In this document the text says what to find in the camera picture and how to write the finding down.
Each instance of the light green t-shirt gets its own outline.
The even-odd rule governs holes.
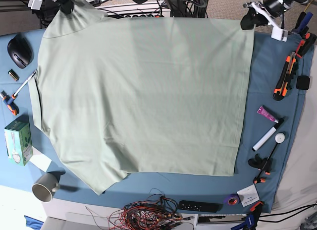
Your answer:
[[[45,31],[34,124],[97,194],[128,173],[232,176],[253,30],[224,19],[113,19],[78,0]]]

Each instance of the white mug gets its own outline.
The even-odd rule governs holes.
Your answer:
[[[60,189],[60,184],[53,174],[46,173],[32,186],[32,192],[39,200],[50,202],[55,192]]]

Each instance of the black mouse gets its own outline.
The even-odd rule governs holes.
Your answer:
[[[8,53],[14,63],[21,69],[25,68],[31,61],[31,49],[26,40],[19,35],[16,35],[8,43]]]

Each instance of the mug handle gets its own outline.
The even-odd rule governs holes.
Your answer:
[[[60,184],[59,183],[56,183],[56,187],[54,187],[53,189],[52,189],[52,192],[56,192],[56,191],[58,191],[60,189]]]

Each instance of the black remote control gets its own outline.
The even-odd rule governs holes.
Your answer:
[[[219,204],[205,203],[205,202],[195,202],[182,200],[178,204],[178,209],[187,211],[200,211],[216,213],[220,209]]]

